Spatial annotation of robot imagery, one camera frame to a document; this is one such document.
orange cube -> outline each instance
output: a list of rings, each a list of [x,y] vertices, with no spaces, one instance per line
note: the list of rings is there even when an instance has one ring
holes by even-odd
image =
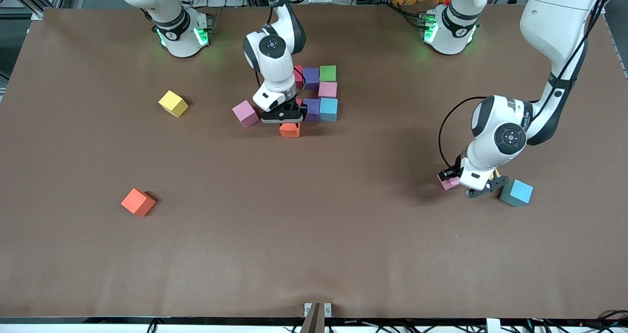
[[[301,136],[300,123],[283,123],[279,126],[282,137],[299,138]]]
[[[144,192],[133,188],[121,203],[131,213],[140,217],[145,217],[148,211],[155,205],[155,200],[148,197]]]

light blue cube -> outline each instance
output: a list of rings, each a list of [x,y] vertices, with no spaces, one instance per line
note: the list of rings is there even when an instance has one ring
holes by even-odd
[[[502,195],[499,197],[502,201],[511,206],[523,206],[530,203],[532,197],[532,186],[527,185],[518,179],[504,186]]]
[[[321,121],[335,122],[338,118],[338,99],[320,98],[320,114]]]

brown tabletop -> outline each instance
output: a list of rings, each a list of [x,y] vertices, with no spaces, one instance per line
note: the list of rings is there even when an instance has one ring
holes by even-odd
[[[435,183],[469,96],[538,99],[550,64],[522,6],[489,6],[457,56],[386,7],[298,6],[295,64],[338,66],[336,123],[244,129],[257,89],[224,9],[209,49],[162,47],[136,10],[47,11],[0,108],[0,315],[596,317],[628,306],[628,99],[601,21],[553,139],[501,168],[531,204]],[[173,118],[166,92],[190,108]],[[449,159],[471,142],[461,107]],[[133,188],[150,215],[120,206]]]

teal cube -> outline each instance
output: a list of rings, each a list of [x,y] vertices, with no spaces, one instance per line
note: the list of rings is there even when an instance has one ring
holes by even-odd
[[[336,66],[320,66],[318,72],[321,82],[336,82]]]
[[[510,204],[511,206],[523,206],[530,203],[530,197],[532,197],[531,185],[527,185],[518,179],[504,186],[502,195],[499,197],[502,201]]]
[[[320,98],[318,113],[321,121],[335,122],[338,118],[338,99]]]

table surface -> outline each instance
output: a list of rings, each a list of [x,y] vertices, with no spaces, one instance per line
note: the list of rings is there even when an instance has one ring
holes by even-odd
[[[457,56],[386,7],[297,6],[294,63],[338,67],[336,123],[243,129],[242,40],[267,9],[224,9],[209,49],[170,56],[139,11],[47,11],[0,109],[0,315],[596,317],[628,306],[628,99],[602,21],[553,139],[501,172],[514,208],[435,182],[464,98],[538,99],[549,62],[522,6],[488,6]],[[166,90],[190,104],[173,118]],[[471,141],[474,103],[444,129]],[[131,188],[148,217],[120,201]]]

